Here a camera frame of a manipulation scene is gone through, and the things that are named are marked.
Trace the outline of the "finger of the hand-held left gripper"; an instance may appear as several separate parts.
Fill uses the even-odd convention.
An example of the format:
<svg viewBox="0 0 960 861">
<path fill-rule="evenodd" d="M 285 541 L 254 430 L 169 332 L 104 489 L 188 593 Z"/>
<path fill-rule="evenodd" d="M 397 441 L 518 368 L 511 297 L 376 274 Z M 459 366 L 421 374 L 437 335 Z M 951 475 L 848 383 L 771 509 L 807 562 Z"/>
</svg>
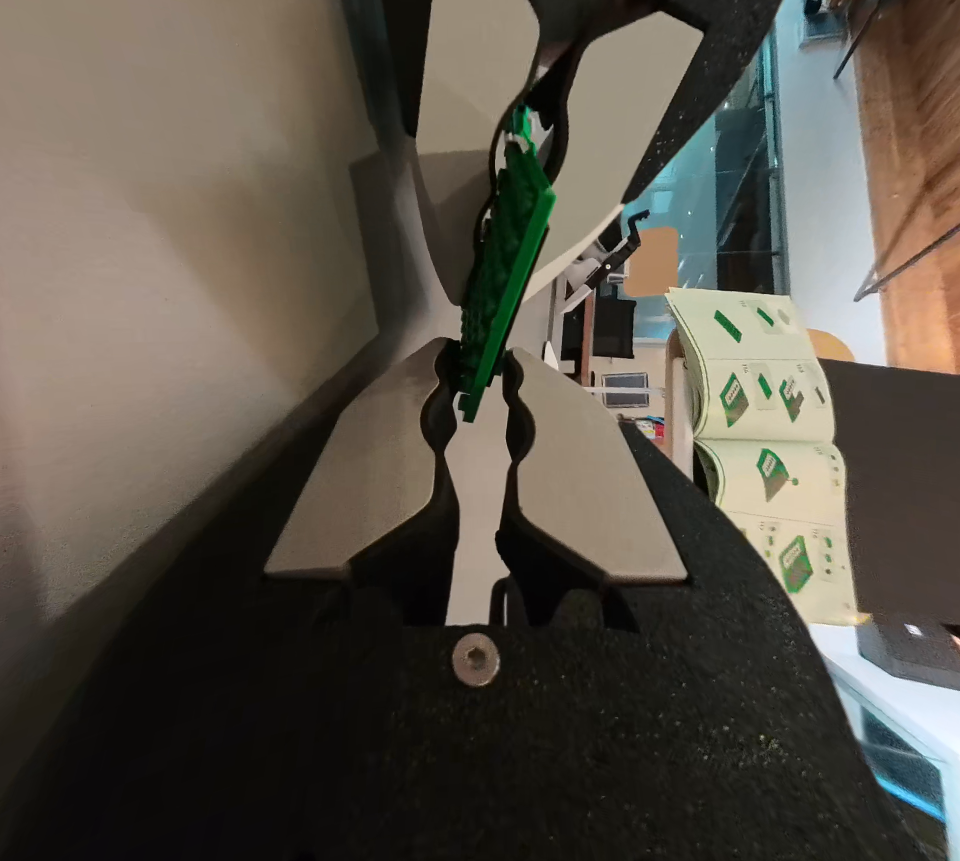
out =
<svg viewBox="0 0 960 861">
<path fill-rule="evenodd" d="M 529 0 L 431 0 L 414 187 L 439 284 L 456 306 L 494 195 L 498 144 L 530 83 L 539 36 Z"/>
<path fill-rule="evenodd" d="M 664 12 L 604 34 L 583 51 L 564 119 L 550 134 L 555 203 L 525 289 L 533 298 L 617 218 L 629 183 L 704 34 Z"/>
</svg>

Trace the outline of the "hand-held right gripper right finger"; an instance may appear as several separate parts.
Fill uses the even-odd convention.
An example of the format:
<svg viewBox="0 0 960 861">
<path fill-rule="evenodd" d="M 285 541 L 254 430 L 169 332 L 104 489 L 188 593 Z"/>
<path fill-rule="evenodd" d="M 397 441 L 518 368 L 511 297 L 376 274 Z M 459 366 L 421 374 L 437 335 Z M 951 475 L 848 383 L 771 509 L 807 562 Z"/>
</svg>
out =
<svg viewBox="0 0 960 861">
<path fill-rule="evenodd" d="M 503 367 L 510 457 L 496 545 L 527 587 L 677 585 L 676 543 L 613 416 L 521 348 Z"/>
</svg>

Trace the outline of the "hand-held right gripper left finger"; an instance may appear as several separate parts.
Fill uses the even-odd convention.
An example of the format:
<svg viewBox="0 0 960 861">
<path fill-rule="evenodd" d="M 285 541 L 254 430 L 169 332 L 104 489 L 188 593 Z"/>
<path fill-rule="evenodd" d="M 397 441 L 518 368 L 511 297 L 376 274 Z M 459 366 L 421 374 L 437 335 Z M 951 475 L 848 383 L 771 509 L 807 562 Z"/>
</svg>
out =
<svg viewBox="0 0 960 861">
<path fill-rule="evenodd" d="M 340 413 L 265 564 L 270 578 L 342 579 L 352 561 L 425 513 L 449 476 L 455 344 L 435 338 Z"/>
</svg>

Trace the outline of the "green lego baseplate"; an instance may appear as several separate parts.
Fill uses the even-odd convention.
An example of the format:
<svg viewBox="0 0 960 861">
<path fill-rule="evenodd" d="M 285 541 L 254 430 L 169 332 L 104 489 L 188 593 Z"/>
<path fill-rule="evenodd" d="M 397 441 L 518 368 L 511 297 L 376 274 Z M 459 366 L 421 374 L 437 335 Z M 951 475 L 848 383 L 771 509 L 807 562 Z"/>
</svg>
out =
<svg viewBox="0 0 960 861">
<path fill-rule="evenodd" d="M 533 113 L 510 114 L 504 164 L 482 222 L 462 302 L 458 409 L 473 423 L 503 353 L 540 252 L 556 195 L 538 157 Z"/>
</svg>

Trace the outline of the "small desk monitor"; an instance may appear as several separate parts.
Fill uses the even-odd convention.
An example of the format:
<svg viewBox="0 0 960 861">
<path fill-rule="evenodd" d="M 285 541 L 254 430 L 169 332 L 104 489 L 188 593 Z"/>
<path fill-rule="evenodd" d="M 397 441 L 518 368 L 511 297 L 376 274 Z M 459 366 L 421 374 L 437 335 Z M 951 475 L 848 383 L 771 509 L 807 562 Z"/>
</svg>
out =
<svg viewBox="0 0 960 861">
<path fill-rule="evenodd" d="M 651 390 L 647 372 L 604 374 L 600 378 L 601 399 L 607 409 L 647 409 Z"/>
</svg>

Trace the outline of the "tan wooden chair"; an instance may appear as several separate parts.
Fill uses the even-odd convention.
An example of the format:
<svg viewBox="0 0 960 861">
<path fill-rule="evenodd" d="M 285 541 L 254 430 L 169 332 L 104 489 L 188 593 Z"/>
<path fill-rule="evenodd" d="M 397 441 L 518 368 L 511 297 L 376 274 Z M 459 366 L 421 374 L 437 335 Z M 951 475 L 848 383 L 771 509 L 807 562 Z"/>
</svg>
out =
<svg viewBox="0 0 960 861">
<path fill-rule="evenodd" d="M 807 335 L 818 360 L 857 363 L 853 351 L 834 334 L 810 328 L 807 330 Z"/>
<path fill-rule="evenodd" d="M 630 299 L 661 297 L 678 286 L 679 232 L 660 226 L 640 231 L 640 245 L 630 255 L 623 292 Z"/>
</svg>

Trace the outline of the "gripper on white stand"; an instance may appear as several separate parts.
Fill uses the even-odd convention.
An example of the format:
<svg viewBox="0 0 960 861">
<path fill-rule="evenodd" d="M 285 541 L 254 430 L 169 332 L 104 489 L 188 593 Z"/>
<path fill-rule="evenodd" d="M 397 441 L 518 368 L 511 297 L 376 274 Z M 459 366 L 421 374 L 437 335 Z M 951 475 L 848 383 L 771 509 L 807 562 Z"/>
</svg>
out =
<svg viewBox="0 0 960 861">
<path fill-rule="evenodd" d="M 577 260 L 566 268 L 564 276 L 572 291 L 560 309 L 561 315 L 574 311 L 609 275 L 621 269 L 640 249 L 642 236 L 638 222 L 645 221 L 649 216 L 650 211 L 647 209 L 628 218 L 628 233 L 613 244 L 614 235 L 623 234 L 621 215 L 617 216 Z"/>
</svg>

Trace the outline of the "pale green instruction booklet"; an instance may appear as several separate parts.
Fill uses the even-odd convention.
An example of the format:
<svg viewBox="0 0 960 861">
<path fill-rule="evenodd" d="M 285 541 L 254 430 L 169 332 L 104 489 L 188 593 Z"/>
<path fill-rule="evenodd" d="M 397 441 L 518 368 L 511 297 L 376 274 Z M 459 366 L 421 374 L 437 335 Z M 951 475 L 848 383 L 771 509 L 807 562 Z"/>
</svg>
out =
<svg viewBox="0 0 960 861">
<path fill-rule="evenodd" d="M 858 627 L 834 401 L 785 294 L 670 288 L 692 458 L 807 624 Z"/>
</svg>

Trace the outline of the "black panel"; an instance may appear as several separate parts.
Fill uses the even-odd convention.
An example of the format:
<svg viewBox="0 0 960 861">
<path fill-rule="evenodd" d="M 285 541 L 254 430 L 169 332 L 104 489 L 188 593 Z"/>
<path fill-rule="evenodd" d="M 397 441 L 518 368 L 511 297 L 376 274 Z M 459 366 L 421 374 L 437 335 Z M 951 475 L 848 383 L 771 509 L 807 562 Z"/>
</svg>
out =
<svg viewBox="0 0 960 861">
<path fill-rule="evenodd" d="M 861 610 L 959 622 L 959 377 L 822 360 Z"/>
</svg>

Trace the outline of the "black box device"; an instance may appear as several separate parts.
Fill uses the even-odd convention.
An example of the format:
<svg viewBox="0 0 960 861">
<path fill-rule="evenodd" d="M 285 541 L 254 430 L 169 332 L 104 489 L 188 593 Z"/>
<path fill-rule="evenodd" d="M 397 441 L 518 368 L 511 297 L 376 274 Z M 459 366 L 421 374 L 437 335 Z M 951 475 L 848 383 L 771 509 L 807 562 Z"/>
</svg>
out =
<svg viewBox="0 0 960 861">
<path fill-rule="evenodd" d="M 959 690 L 959 627 L 920 615 L 872 615 L 855 628 L 859 655 L 893 677 Z"/>
</svg>

